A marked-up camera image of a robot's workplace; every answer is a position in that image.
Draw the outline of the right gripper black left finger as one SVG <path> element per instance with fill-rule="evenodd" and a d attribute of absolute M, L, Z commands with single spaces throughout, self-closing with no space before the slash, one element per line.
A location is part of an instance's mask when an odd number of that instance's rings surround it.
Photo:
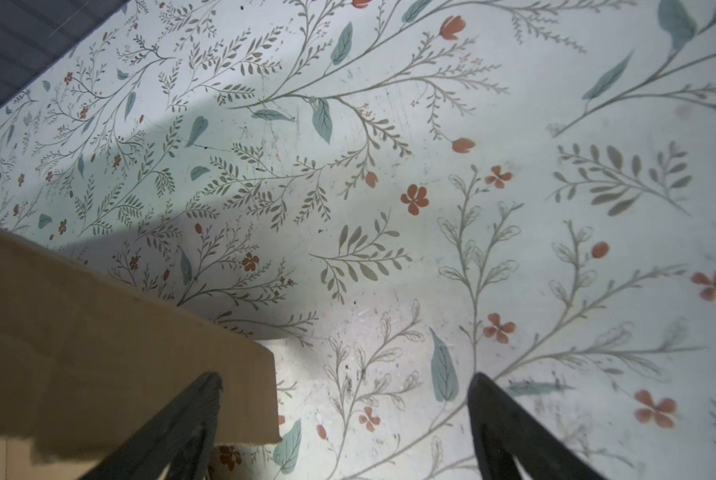
<path fill-rule="evenodd" d="M 206 372 L 83 477 L 202 479 L 218 430 L 222 378 Z"/>

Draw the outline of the floral patterned table mat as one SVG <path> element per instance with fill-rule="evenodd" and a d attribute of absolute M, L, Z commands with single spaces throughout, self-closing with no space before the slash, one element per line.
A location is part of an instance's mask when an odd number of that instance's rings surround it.
<path fill-rule="evenodd" d="M 0 227 L 269 346 L 212 479 L 716 479 L 716 1 L 0 1 Z"/>

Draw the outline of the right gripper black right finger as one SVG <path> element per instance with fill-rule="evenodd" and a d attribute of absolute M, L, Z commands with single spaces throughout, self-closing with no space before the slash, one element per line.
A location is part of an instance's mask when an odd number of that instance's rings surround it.
<path fill-rule="evenodd" d="M 487 375 L 472 377 L 467 406 L 484 479 L 603 479 Z"/>

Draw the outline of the brown cardboard box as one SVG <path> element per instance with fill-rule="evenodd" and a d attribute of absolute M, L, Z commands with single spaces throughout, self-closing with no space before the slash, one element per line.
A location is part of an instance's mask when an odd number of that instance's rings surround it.
<path fill-rule="evenodd" d="M 0 438 L 100 458 L 206 372 L 217 444 L 280 441 L 270 350 L 0 229 Z"/>

